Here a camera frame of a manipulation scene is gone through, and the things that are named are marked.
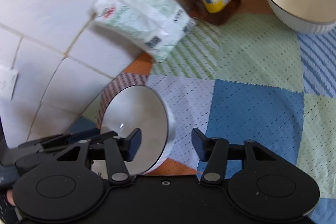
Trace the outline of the person's left hand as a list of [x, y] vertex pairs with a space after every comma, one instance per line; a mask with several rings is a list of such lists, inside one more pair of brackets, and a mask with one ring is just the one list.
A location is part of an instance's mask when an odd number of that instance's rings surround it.
[[15, 206], [15, 202], [13, 199], [13, 191], [11, 189], [7, 191], [6, 199], [11, 206]]

